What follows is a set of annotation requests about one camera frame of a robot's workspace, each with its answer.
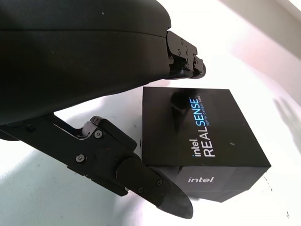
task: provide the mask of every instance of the bolt head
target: bolt head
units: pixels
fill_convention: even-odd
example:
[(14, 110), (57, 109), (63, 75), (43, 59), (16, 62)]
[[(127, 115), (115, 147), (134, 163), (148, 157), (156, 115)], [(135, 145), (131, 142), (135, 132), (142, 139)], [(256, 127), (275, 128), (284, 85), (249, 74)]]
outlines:
[(162, 180), (158, 180), (158, 181), (157, 181), (157, 185), (158, 185), (158, 186), (161, 186), (161, 185), (162, 185)]
[(94, 133), (94, 137), (97, 139), (101, 138), (102, 136), (103, 136), (103, 132), (100, 130), (98, 130)]
[(75, 160), (77, 162), (83, 162), (85, 160), (85, 156), (83, 154), (80, 154), (80, 155), (76, 156)]
[(143, 187), (138, 188), (138, 193), (142, 193), (144, 191)]

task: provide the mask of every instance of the box side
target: box side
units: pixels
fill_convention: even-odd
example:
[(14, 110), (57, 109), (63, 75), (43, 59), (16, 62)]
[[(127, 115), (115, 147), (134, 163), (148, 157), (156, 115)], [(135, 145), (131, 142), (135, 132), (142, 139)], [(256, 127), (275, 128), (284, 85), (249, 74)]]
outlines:
[(236, 167), (223, 190), (249, 190), (269, 167)]

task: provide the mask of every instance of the white wall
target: white wall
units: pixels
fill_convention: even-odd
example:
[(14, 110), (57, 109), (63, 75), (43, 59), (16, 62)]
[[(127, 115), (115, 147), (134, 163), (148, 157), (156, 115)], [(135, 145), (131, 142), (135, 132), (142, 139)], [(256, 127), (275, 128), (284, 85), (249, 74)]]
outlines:
[(254, 26), (243, 31), (232, 54), (274, 79), (301, 105), (301, 22), (279, 5), (289, 6), (287, 0), (220, 1)]

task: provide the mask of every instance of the black box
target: black box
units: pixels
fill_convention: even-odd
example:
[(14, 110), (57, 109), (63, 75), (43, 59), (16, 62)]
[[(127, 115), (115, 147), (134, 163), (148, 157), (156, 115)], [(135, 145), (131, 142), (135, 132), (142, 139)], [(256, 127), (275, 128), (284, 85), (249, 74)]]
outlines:
[(142, 161), (186, 194), (218, 202), (271, 167), (227, 89), (144, 87)]

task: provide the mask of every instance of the screw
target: screw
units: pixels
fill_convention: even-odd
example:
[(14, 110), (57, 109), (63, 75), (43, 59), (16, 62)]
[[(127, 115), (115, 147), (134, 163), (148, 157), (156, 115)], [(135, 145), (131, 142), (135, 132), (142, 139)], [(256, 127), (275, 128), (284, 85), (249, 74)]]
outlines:
[(103, 136), (103, 132), (101, 132), (100, 130), (96, 131), (95, 134), (94, 134), (94, 137), (99, 139)]
[(144, 190), (143, 187), (139, 187), (139, 188), (138, 188), (138, 193), (142, 193), (143, 190)]
[(83, 162), (85, 160), (85, 156), (83, 154), (80, 154), (80, 155), (76, 156), (75, 160), (77, 162)]

